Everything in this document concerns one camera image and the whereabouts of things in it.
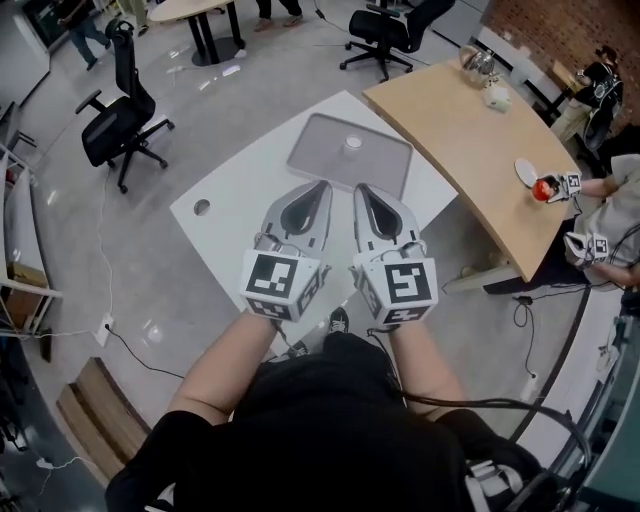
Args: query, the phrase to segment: white plate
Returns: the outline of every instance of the white plate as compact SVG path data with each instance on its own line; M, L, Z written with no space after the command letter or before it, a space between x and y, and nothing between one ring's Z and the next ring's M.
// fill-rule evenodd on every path
M533 187L538 180L538 173L533 164L526 158L518 158L515 163L515 168L520 181L529 188Z

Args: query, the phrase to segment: black wire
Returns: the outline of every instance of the black wire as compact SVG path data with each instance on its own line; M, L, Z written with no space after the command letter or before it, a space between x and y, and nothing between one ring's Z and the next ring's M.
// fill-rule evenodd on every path
M578 215L582 215L584 212L582 211L582 208L580 208L580 203L578 203L578 196L573 196L573 204L576 207L576 210L578 210Z
M522 323L518 323L518 321L516 320L516 316L518 315L518 311L520 310L520 308L524 308L524 322ZM531 351L533 350L533 341L536 337L536 323L533 319L533 311L531 311L531 308L527 304L519 302L516 308L513 310L513 323L521 329L524 329L529 322L529 316L531 316L531 341L529 341L529 350L527 352L527 357L524 360L524 369L527 370L527 373L531 375L531 377L535 378L536 374L529 369L529 357L531 357Z
M376 340L378 342L378 345L380 345L380 348L382 349L382 351L387 356L387 359L389 360L389 366L391 366L391 370L393 371L393 376L396 378L396 381L399 384L400 383L400 378L398 377L398 372L396 372L396 367L393 364L393 359L391 358L391 354L389 354L389 351L387 350L387 348L382 344L382 340L380 338L378 338L378 336L376 336L373 332L374 332L373 329L367 329L367 336L370 337L370 338L373 338L374 340Z
M122 343L124 343L124 346L127 347L127 350L129 351L129 353L136 359L136 361L138 361L142 366L144 366L147 370L151 370L154 372L160 372L160 373L166 373L167 375L173 375L174 377L178 377L179 379L184 379L184 377L182 375L178 375L177 373L173 373L167 370L161 370L159 368L151 368L151 366L146 365L142 359L140 359L137 355L135 355L133 353L133 350L131 350L129 348L129 345L127 345L127 342L124 341L124 338L122 336L120 336L118 333L113 332L111 330L111 328L108 325L105 325L107 331L109 331L111 334L113 334L114 336L116 336L117 338L120 338L120 341L122 341Z
M548 418L562 425L573 435L573 437L580 445L582 453L584 454L584 467L589 467L589 464L591 463L591 447L584 437L584 434L568 416L562 414L559 411L556 411L555 409L551 409L550 407L545 407L544 405L538 404L528 404L526 402L521 402L520 400L514 400L512 398L488 398L486 400L451 401L412 395L411 393L407 393L405 391L401 391L401 393L402 396L407 400L424 405L433 405L436 407L464 407L470 409L517 409L544 414Z

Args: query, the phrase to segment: small round table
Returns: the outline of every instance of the small round table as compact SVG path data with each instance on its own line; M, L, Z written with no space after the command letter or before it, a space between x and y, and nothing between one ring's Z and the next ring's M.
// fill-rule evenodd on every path
M207 20L207 12L221 9L225 5L229 13L232 37L220 37L214 40ZM230 60L246 45L240 36L236 6L232 0L165 0L149 15L151 21L159 23L184 18L189 22L193 40L196 43L196 53L191 57L191 62L196 66L210 66Z

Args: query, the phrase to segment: white table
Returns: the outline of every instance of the white table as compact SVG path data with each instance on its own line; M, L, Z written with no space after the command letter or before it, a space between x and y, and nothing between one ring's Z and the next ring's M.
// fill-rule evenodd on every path
M244 309L238 289L242 258L253 248L271 203L309 180L292 174L286 161L304 124L313 113L323 113L399 137L386 122L346 91L305 110L267 133L227 160L195 184L171 205L171 211L222 288ZM416 151L413 152L403 202L410 207L420 229L429 224L456 197L447 181ZM211 204L197 216L194 205L201 199ZM353 233L353 199L350 193L333 188L331 227L324 249L324 263L333 268L324 288L313 299L298 323L283 324L290 343L295 343L348 299L355 288L348 267L357 252ZM287 350L280 336L272 350Z

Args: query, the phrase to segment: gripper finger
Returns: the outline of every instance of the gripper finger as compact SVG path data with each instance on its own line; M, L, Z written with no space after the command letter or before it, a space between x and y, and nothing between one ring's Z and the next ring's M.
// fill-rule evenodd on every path
M301 185L269 207L255 249L321 259L329 234L333 189L328 181Z

